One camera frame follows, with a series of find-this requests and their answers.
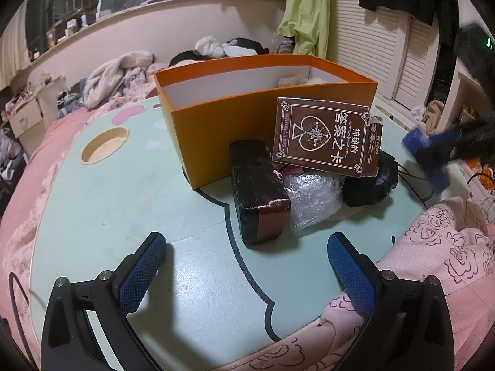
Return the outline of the pink floral blanket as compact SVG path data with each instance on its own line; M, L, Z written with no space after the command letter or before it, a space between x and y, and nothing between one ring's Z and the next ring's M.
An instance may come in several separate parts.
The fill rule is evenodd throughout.
M475 355L494 324L494 235L482 210L448 198L415 218L377 263L403 280L436 276L452 324L455 368ZM342 292L321 318L226 370L331 370L365 323Z

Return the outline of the orange cardboard box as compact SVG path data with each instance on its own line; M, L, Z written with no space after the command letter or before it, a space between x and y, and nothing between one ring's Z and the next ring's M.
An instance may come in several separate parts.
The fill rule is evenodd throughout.
M175 150L192 189L230 174L237 140L273 145L279 97L371 106L377 81L313 55L267 54L197 61L155 73Z

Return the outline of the brown card box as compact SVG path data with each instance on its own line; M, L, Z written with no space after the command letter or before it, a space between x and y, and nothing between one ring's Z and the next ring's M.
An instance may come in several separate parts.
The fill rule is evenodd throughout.
M365 105L279 97L272 158L346 177L375 177L382 132L382 118Z

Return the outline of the white drawer cabinet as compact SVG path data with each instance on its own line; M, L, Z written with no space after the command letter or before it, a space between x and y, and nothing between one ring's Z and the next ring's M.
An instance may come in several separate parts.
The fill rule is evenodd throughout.
M58 119L57 99L66 88L66 77L59 76L30 97L11 115L8 124L27 155L40 146L50 125Z

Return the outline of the white clothes pile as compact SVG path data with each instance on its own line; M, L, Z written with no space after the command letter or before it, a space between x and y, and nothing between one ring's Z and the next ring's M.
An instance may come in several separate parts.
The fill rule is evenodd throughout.
M255 56L258 54L254 49L247 49L237 45L220 43L212 36L206 36L198 40L193 52L198 56L203 56L209 59Z

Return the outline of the lime green hanging garment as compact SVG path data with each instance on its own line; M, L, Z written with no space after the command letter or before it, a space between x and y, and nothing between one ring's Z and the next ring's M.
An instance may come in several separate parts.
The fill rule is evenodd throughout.
M295 54L325 59L330 31L330 0L286 0L275 35L293 38Z

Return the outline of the black hanging garment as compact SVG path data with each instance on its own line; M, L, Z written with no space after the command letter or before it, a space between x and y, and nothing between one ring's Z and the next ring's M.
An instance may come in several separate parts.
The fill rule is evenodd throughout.
M429 99L445 103L456 65L453 48L460 26L458 0L359 0L358 5L370 11L379 7L404 11L427 25L438 21L440 51Z

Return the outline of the dark glossy rectangular box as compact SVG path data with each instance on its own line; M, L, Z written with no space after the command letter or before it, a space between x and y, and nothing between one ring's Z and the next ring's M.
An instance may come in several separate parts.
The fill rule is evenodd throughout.
M290 218L291 203L268 146L259 140L235 141L229 153L243 243L250 247L278 239Z

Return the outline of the clear bubble wrap bundle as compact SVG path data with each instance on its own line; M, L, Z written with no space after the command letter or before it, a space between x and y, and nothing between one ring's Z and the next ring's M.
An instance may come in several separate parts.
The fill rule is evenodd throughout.
M343 203L345 177L316 171L288 175L285 188L290 198L291 229L300 233L334 215Z

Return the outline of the cream knit sweater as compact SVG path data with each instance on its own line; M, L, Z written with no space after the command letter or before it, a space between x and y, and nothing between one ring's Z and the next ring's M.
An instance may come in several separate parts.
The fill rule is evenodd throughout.
M86 79L82 99L93 110L111 96L121 85L126 70L146 69L154 62L154 55L146 50L132 51L98 66Z

